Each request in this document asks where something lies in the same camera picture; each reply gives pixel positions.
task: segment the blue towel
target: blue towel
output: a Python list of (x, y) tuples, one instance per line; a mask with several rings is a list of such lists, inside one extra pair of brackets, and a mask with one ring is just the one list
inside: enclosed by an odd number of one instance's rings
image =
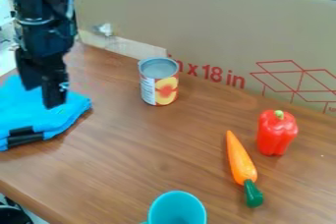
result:
[(8, 149), (11, 130), (32, 127), (49, 140), (69, 129), (90, 107), (88, 97), (69, 91), (65, 104), (47, 110), (41, 87), (26, 91), (19, 76), (11, 76), (0, 87), (0, 151)]

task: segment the open can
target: open can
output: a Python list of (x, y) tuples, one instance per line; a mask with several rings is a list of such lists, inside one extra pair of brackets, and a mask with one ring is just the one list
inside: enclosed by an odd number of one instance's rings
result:
[(168, 105), (178, 97), (179, 65), (172, 59), (152, 57), (139, 61), (140, 89), (143, 101), (150, 105)]

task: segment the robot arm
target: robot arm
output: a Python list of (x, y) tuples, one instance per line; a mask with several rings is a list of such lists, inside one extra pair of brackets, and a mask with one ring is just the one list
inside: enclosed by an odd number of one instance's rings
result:
[(77, 33), (73, 0), (14, 0), (19, 48), (16, 62), (27, 90), (42, 86), (47, 109), (66, 101), (63, 56)]

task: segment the plastic pepper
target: plastic pepper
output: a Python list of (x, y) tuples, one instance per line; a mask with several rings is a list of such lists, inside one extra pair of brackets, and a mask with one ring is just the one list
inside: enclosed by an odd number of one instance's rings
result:
[(239, 185), (244, 186), (247, 206), (260, 206), (263, 203), (263, 195), (254, 184), (257, 179), (257, 172), (253, 162), (231, 131), (226, 134), (226, 142), (232, 175)]
[(266, 110), (259, 118), (257, 148), (264, 155), (283, 155), (298, 132), (292, 114), (281, 110)]

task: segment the teal cup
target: teal cup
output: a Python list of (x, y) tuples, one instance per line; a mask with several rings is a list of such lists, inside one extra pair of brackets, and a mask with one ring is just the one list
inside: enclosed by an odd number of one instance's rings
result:
[(186, 192), (172, 191), (157, 198), (141, 224), (206, 224), (206, 210), (200, 200)]

